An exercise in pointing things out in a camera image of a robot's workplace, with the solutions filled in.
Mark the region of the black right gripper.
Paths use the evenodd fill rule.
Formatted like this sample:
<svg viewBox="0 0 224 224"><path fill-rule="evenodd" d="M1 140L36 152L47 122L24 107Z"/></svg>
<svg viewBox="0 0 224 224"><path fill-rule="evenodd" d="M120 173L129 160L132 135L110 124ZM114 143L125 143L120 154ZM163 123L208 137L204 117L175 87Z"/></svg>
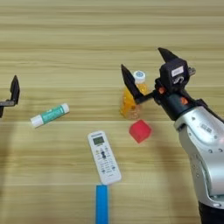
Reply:
<svg viewBox="0 0 224 224"><path fill-rule="evenodd" d="M166 48L159 47L158 50L165 63L174 61L178 58L177 55ZM193 99L184 88L170 91L160 80L156 80L154 93L142 94L138 89L130 70L124 65L121 65L121 70L124 84L130 91L136 104L144 103L154 97L154 101L164 109L165 113L173 121L176 121L191 109L205 105L205 102L202 99Z"/></svg>

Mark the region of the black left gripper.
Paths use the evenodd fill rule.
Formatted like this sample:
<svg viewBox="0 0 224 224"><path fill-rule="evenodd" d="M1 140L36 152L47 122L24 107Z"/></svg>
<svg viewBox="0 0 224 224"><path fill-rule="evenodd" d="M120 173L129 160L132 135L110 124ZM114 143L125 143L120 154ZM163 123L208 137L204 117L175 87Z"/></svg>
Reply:
<svg viewBox="0 0 224 224"><path fill-rule="evenodd" d="M9 100L0 101L0 118L3 116L4 107L14 107L18 104L18 99L20 95L20 87L18 82L18 77L15 75L10 85L11 97Z"/></svg>

